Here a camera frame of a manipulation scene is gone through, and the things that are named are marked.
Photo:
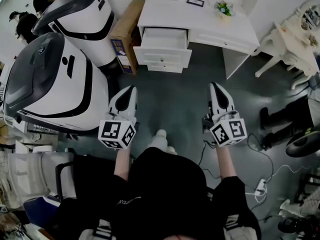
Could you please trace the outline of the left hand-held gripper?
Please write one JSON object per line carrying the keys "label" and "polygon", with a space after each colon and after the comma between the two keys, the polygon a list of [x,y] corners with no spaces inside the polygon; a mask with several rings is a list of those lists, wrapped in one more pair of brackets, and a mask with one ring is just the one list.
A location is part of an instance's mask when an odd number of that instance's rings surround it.
{"label": "left hand-held gripper", "polygon": [[121,89],[109,102],[108,112],[125,117],[111,116],[103,119],[98,127],[98,140],[110,149],[126,150],[137,131],[135,113],[137,110],[138,90],[134,85]]}

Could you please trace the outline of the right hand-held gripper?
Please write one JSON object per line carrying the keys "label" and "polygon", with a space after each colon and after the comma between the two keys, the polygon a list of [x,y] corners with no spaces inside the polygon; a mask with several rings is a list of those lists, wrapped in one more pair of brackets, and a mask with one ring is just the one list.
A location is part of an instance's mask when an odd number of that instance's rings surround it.
{"label": "right hand-held gripper", "polygon": [[232,96],[216,82],[210,83],[209,89],[212,117],[207,114],[202,118],[203,132],[211,133],[218,147],[232,146],[245,140],[248,136],[245,121],[235,110]]}

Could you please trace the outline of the person's right forearm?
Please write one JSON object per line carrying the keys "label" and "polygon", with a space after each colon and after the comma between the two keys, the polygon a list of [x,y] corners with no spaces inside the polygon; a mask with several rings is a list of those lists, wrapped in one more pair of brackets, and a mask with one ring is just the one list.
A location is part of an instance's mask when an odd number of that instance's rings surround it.
{"label": "person's right forearm", "polygon": [[236,170],[232,161],[232,157],[227,146],[216,147],[216,154],[218,160],[218,166],[220,171],[220,177],[222,179],[228,177],[236,177]]}

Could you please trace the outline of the small closed white drawer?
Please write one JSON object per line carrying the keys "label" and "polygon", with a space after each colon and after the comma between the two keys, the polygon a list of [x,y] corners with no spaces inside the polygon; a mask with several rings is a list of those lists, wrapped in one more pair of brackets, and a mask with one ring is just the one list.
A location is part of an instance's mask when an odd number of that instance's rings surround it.
{"label": "small closed white drawer", "polygon": [[155,72],[167,72],[181,74],[183,71],[182,67],[170,65],[170,64],[148,64],[147,69]]}

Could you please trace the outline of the wide closed white drawer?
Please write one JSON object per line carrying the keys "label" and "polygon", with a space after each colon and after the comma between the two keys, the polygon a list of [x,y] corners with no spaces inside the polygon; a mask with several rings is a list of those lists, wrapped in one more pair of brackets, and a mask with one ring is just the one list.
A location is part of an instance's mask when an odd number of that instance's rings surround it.
{"label": "wide closed white drawer", "polygon": [[225,37],[218,37],[215,34],[206,34],[199,30],[192,30],[190,32],[189,41],[193,43],[221,47],[245,54],[249,54],[252,51],[251,46],[248,44],[230,40]]}

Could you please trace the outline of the white and grey robot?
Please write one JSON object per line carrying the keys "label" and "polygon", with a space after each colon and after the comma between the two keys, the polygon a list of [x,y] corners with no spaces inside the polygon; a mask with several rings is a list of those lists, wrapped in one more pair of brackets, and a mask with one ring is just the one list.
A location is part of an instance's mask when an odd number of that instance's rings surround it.
{"label": "white and grey robot", "polygon": [[118,66],[109,34],[117,19],[108,0],[55,0],[32,28],[42,35],[45,26],[63,34],[101,71]]}
{"label": "white and grey robot", "polygon": [[108,105],[106,76],[55,32],[39,36],[20,51],[3,101],[7,116],[65,133],[96,129]]}

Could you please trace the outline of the brown cardboard box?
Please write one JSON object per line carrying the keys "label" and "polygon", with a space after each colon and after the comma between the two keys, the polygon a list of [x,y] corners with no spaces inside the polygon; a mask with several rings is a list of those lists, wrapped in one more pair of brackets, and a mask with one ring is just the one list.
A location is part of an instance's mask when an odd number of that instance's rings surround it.
{"label": "brown cardboard box", "polygon": [[138,21],[145,0],[132,0],[109,34],[110,43],[125,74],[135,75],[139,63],[134,47],[142,42]]}

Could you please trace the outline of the small potted flower plant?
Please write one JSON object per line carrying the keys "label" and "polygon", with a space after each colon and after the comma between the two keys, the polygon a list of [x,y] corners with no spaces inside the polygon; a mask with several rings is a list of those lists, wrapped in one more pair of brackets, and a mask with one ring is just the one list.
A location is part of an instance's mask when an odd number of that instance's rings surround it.
{"label": "small potted flower plant", "polygon": [[214,8],[218,10],[221,15],[225,15],[227,17],[233,17],[235,15],[233,4],[224,0],[217,1]]}

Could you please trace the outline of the white ornate chair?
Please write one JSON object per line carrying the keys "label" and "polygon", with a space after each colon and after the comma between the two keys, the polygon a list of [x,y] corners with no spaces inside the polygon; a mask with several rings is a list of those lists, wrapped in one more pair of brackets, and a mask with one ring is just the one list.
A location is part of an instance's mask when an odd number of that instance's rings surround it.
{"label": "white ornate chair", "polygon": [[275,23],[275,28],[261,42],[260,46],[251,54],[253,57],[264,51],[266,47],[272,48],[272,58],[258,71],[255,77],[259,78],[264,72],[282,61],[288,65],[287,70],[296,68],[303,72],[303,76],[299,77],[292,83],[291,89],[294,90],[298,85],[304,84],[311,77],[320,73],[320,69],[316,62],[316,58],[311,46],[303,44],[292,34],[288,28],[282,27]]}

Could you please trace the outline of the white power strip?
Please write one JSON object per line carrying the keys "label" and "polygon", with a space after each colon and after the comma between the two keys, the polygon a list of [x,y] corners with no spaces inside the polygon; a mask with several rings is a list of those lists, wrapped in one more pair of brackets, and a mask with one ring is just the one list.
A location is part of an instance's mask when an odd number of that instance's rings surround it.
{"label": "white power strip", "polygon": [[266,179],[261,179],[254,191],[254,196],[255,197],[264,197],[267,194],[267,180]]}

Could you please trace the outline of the white desk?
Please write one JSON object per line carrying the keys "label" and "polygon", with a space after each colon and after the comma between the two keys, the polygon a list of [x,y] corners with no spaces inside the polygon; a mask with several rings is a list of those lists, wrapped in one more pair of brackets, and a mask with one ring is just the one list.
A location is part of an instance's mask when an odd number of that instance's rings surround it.
{"label": "white desk", "polygon": [[137,24],[141,39],[145,28],[168,28],[187,30],[187,48],[190,32],[198,30],[228,40],[250,45],[249,54],[222,48],[226,78],[229,79],[260,45],[248,17],[241,13],[223,19],[213,9],[188,3],[166,0],[147,0]]}

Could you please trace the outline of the oval white framed mirror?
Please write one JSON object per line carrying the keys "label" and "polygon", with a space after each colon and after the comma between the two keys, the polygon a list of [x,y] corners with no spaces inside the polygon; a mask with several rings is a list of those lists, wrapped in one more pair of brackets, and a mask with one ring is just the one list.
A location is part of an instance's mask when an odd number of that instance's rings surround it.
{"label": "oval white framed mirror", "polygon": [[298,24],[304,31],[320,29],[320,0],[307,0],[299,8]]}

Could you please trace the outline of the person's white striped trousers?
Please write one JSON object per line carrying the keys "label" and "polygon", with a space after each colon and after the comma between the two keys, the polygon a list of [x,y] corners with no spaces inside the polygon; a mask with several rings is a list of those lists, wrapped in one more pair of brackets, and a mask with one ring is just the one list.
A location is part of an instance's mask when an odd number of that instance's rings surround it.
{"label": "person's white striped trousers", "polygon": [[[223,228],[225,240],[258,240],[256,231],[252,227],[240,226],[238,214],[228,216]],[[85,229],[78,240],[117,240],[112,233],[111,224],[100,219],[95,229]]]}

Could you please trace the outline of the blue box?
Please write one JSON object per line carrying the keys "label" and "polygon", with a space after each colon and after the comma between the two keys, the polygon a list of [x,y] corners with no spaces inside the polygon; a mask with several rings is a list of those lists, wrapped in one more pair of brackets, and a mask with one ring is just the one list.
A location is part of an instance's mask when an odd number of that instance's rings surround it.
{"label": "blue box", "polygon": [[60,204],[57,200],[42,196],[26,200],[23,208],[32,224],[44,228],[51,224]]}

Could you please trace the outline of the black chair frame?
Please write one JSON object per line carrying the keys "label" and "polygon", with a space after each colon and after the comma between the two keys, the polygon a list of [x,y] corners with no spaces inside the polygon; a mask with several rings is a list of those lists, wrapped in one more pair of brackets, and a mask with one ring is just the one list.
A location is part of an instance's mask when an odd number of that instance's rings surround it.
{"label": "black chair frame", "polygon": [[56,190],[59,201],[64,198],[76,196],[74,183],[74,154],[70,152],[61,153],[58,164],[55,167]]}

